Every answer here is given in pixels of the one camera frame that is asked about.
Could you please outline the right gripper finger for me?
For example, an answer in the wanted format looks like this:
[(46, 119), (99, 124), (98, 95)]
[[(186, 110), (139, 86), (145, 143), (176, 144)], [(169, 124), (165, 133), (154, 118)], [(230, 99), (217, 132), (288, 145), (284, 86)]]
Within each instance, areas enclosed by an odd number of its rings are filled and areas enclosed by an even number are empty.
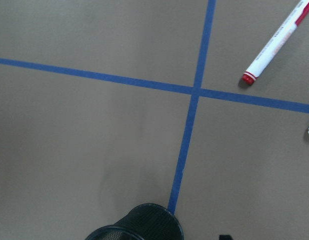
[(218, 240), (232, 240), (232, 236), (228, 234), (220, 234)]

